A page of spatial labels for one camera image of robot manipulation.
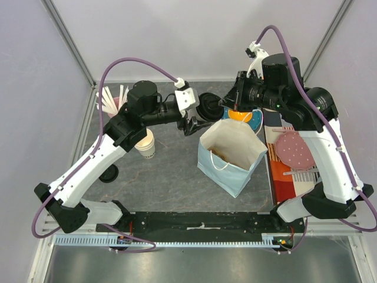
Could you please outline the black plastic cup lid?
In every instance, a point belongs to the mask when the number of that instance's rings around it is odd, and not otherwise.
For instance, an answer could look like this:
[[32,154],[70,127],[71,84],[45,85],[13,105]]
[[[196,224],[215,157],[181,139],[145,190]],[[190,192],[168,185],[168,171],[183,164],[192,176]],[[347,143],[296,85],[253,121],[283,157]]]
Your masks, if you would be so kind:
[[221,98],[213,93],[202,93],[199,95],[199,106],[197,112],[205,121],[217,121],[223,117],[224,108],[219,104]]

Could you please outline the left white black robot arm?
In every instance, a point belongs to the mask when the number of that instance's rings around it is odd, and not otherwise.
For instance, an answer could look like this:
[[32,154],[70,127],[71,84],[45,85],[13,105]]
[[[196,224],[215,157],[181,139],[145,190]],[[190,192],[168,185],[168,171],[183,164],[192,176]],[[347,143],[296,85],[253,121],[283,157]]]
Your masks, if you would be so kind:
[[110,225],[125,231],[129,217],[118,201],[93,202],[83,195],[100,176],[147,136],[147,127],[177,123],[186,136],[209,126],[204,116],[208,109],[204,94],[184,83],[174,92],[174,100],[165,101],[152,81],[139,81],[120,91],[126,102],[109,122],[100,128],[96,142],[60,178],[50,184],[40,183],[34,189],[64,233],[72,233],[86,223]]

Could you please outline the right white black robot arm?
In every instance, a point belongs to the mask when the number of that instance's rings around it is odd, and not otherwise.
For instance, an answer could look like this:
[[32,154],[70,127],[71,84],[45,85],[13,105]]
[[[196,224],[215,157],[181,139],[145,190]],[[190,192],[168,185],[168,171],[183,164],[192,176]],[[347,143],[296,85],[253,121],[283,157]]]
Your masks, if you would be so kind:
[[321,181],[309,192],[286,200],[273,209],[271,228],[285,231],[291,222],[308,216],[346,219],[357,201],[368,200],[372,185],[361,181],[342,144],[338,111],[331,94],[321,87],[304,88],[300,64],[283,53],[261,61],[262,76],[239,71],[233,88],[220,105],[239,112],[263,108],[278,112],[308,146]]

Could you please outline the stack of white paper cups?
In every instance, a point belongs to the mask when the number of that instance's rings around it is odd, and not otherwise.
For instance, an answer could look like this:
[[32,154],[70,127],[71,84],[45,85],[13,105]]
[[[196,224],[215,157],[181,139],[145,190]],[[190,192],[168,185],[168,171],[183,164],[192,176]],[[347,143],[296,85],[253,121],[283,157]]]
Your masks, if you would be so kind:
[[150,129],[147,129],[147,135],[135,145],[135,148],[146,159],[150,159],[155,155],[154,135]]

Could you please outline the light blue paper bag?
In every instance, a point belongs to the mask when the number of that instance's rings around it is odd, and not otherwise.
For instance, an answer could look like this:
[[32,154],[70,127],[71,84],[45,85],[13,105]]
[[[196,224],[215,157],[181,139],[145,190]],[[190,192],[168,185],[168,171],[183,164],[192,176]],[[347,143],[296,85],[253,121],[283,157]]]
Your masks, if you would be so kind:
[[199,138],[197,167],[233,198],[267,152],[257,136],[262,125],[262,111],[254,110],[241,120],[220,119]]

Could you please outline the brown cardboard cup carrier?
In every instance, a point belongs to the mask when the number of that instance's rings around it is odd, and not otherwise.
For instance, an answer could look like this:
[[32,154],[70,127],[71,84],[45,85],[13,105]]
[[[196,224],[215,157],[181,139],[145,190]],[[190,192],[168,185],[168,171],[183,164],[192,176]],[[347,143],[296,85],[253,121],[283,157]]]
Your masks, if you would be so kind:
[[237,167],[241,167],[245,170],[249,168],[248,162],[242,159],[238,154],[235,154],[230,151],[226,151],[225,153],[223,153],[220,149],[216,147],[210,147],[208,148],[208,151],[212,152],[214,155],[221,158],[226,163],[230,163]]

